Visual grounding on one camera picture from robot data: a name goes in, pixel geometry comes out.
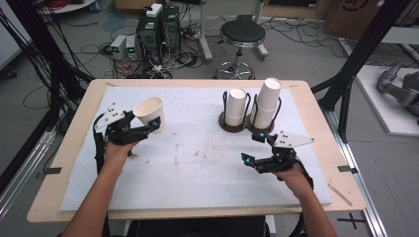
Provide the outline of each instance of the forearm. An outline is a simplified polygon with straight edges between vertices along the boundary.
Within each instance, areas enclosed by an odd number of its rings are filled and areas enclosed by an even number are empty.
[[[102,173],[98,176],[61,236],[102,236],[117,178]]]
[[[300,197],[299,202],[309,237],[337,236],[315,193],[308,193]]]

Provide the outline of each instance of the person's right arm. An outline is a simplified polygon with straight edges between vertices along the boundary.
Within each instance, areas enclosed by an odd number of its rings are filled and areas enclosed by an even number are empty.
[[[274,174],[281,177],[290,190],[293,191],[295,197],[298,198],[302,208],[305,229],[309,237],[337,236],[329,218],[299,166],[293,165],[293,168],[288,171],[274,172]]]

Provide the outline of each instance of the white paper cup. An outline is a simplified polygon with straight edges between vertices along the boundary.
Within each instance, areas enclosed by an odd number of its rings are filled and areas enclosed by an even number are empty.
[[[246,104],[246,92],[242,89],[232,89],[227,99],[225,114],[231,118],[242,118]]]
[[[241,118],[232,118],[229,116],[225,116],[225,123],[227,123],[230,126],[239,126],[243,122],[244,116]]]
[[[256,106],[254,106],[252,114],[250,115],[250,123],[258,129],[265,129],[271,124],[275,111],[276,110],[266,111],[259,108],[258,115],[256,116],[255,122],[253,123],[253,118],[256,114]]]
[[[277,108],[278,98],[281,92],[281,82],[277,78],[267,78],[259,92],[258,107],[266,111]]]
[[[158,97],[151,97],[141,101],[133,108],[132,113],[144,125],[148,125],[149,121],[160,117],[160,127],[154,130],[153,133],[159,133],[166,127],[166,120],[163,113],[163,102]]]

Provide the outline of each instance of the round stool seat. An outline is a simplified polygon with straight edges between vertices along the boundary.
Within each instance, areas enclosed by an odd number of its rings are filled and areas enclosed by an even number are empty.
[[[221,38],[235,46],[257,46],[265,39],[265,30],[252,21],[234,20],[221,27]]]

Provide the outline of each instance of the stool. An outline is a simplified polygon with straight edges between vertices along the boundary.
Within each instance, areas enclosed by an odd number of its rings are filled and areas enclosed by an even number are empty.
[[[238,46],[233,62],[224,62],[215,70],[212,78],[218,79],[219,73],[230,75],[231,79],[242,79],[248,74],[248,79],[255,79],[252,68],[241,61],[243,47],[256,47],[265,39],[265,30],[253,21],[234,20],[222,25],[220,36],[223,41],[233,46]]]

